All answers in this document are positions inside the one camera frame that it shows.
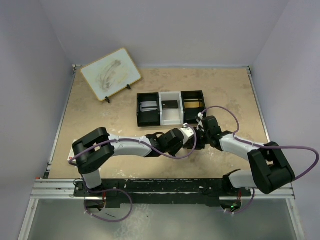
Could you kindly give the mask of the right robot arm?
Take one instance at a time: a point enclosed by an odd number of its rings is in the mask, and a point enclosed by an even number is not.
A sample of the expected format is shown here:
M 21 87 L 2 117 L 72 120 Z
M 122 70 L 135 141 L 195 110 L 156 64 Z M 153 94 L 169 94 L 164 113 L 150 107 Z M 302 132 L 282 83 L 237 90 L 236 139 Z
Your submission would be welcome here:
M 267 195 L 295 179 L 295 173 L 284 153 L 275 148 L 277 143 L 247 144 L 242 138 L 236 139 L 232 132 L 222 131 L 214 116 L 205 117 L 199 113 L 197 121 L 197 150 L 209 145 L 249 162 L 250 170 L 238 169 L 223 176 L 231 188 L 254 188 Z

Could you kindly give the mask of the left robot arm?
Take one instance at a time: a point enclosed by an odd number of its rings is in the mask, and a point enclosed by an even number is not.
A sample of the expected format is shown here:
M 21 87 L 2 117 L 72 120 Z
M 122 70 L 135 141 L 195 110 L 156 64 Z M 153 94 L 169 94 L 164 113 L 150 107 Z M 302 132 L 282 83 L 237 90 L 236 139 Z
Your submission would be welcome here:
M 192 142 L 191 150 L 196 149 L 198 140 L 196 130 L 184 124 L 182 128 L 174 128 L 167 133 L 148 134 L 141 137 L 123 137 L 108 133 L 100 127 L 72 144 L 74 157 L 68 163 L 77 167 L 86 187 L 91 191 L 102 188 L 100 175 L 101 166 L 111 157 L 138 156 L 143 158 L 158 158 L 164 156 L 170 159 L 184 159 L 177 153 Z

